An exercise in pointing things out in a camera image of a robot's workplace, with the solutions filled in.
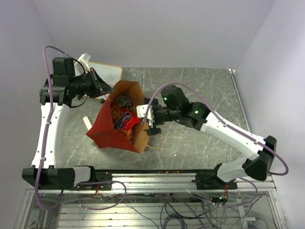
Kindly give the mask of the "red snack packet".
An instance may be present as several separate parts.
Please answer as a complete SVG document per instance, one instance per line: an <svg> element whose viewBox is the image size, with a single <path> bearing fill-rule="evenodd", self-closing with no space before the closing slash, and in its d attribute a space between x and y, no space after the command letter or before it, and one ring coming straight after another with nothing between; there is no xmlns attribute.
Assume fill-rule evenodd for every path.
<svg viewBox="0 0 305 229"><path fill-rule="evenodd" d="M141 122L137 115L116 103L111 105L113 128L123 134L129 141L132 140L133 127Z"/></svg>

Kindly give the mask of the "red paper bag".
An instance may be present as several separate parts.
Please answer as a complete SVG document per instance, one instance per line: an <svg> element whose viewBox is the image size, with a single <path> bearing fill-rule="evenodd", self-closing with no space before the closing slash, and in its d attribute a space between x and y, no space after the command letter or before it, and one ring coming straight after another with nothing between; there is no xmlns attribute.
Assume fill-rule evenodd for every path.
<svg viewBox="0 0 305 229"><path fill-rule="evenodd" d="M148 125L136 114L144 92L138 82L118 81L100 109L95 123L86 135L99 148L117 148L143 153L148 146Z"/></svg>

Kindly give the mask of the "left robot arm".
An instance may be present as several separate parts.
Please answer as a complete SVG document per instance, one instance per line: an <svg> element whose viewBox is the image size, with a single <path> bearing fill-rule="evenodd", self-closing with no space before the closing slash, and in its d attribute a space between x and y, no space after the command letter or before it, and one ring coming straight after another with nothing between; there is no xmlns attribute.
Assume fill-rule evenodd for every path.
<svg viewBox="0 0 305 229"><path fill-rule="evenodd" d="M35 157L30 168L22 171L22 178L39 189L70 190L78 183L85 189L97 185L92 166L65 168L62 162L64 127L74 98L84 95L96 98L114 89L88 66L90 55L79 59L57 57L52 61L53 74L40 90L41 130Z"/></svg>

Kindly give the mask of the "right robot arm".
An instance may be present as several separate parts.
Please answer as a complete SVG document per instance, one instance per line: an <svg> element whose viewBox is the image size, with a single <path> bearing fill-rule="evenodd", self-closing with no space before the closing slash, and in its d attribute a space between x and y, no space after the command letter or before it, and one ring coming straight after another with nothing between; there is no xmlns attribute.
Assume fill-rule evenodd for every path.
<svg viewBox="0 0 305 229"><path fill-rule="evenodd" d="M277 140L254 135L222 118L202 102L190 102L182 89L168 85L161 90L165 103L161 106L157 99L143 100L136 107L137 116L148 123L147 135L161 133L160 125L178 122L188 128L213 135L230 144L243 154L243 158L229 163L219 163L206 178L207 184L222 188L237 178L251 177L265 181L274 160Z"/></svg>

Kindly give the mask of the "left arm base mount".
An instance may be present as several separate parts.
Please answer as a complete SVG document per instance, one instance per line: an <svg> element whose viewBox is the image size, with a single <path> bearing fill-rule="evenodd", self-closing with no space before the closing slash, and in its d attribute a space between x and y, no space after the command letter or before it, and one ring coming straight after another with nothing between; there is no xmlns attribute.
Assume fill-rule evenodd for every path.
<svg viewBox="0 0 305 229"><path fill-rule="evenodd" d="M96 182L100 182L100 184L96 185L98 190L102 191L110 191L112 188L112 184L109 183L112 181L112 175L109 172L97 172L96 173Z"/></svg>

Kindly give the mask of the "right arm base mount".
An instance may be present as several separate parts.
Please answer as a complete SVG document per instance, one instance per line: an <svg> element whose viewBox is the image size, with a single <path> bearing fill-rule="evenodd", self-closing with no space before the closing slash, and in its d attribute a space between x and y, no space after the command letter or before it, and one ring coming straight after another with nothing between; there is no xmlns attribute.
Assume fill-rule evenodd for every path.
<svg viewBox="0 0 305 229"><path fill-rule="evenodd" d="M236 180L225 183L216 177L211 177L204 174L197 174L192 182L196 184L197 190L214 190L225 188L228 188L229 190L237 189Z"/></svg>

